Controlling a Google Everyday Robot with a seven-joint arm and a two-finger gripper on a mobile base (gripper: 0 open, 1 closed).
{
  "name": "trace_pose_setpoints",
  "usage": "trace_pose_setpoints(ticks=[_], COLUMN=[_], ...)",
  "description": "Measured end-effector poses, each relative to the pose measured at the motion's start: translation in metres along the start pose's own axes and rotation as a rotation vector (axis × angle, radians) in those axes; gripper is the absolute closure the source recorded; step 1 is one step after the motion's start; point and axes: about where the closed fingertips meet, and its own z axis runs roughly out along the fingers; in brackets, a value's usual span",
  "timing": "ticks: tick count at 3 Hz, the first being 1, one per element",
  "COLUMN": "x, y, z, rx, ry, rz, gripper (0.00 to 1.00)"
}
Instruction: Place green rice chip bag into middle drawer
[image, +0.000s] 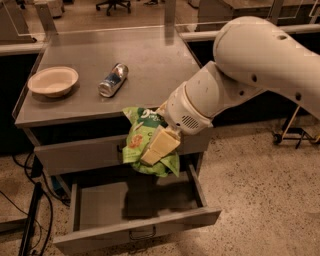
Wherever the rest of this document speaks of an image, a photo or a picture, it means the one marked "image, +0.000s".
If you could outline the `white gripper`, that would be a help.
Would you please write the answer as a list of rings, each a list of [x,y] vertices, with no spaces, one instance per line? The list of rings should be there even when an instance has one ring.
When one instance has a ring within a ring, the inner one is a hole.
[[[183,82],[156,110],[172,128],[159,125],[144,149],[140,161],[153,166],[180,145],[180,131],[185,135],[196,135],[211,128],[211,120],[203,116],[190,102]]]

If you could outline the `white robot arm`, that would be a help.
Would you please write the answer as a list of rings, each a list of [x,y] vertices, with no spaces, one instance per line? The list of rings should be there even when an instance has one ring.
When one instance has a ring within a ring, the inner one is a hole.
[[[213,55],[157,109],[168,126],[155,131],[142,163],[154,165],[179,146],[182,134],[199,133],[224,110],[265,91],[320,118],[320,55],[274,24],[252,16],[228,22],[216,36]]]

